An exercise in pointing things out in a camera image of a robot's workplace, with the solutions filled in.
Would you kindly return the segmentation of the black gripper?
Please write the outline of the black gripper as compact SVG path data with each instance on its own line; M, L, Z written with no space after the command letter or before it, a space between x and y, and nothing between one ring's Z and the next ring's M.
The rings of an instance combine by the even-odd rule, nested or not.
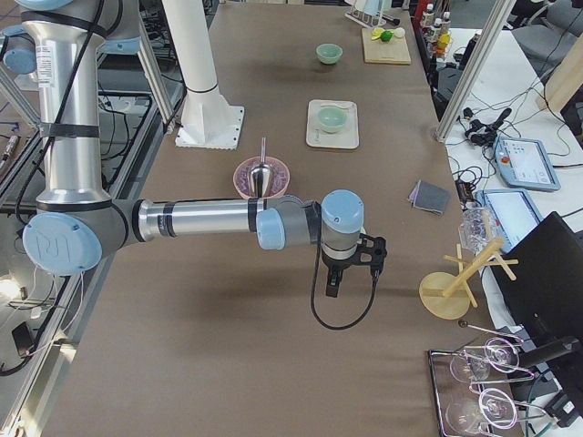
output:
M353 263L348 259L334 259L327 254L322 255L322 262L328 269L325 294L327 297L338 297L342 275Z

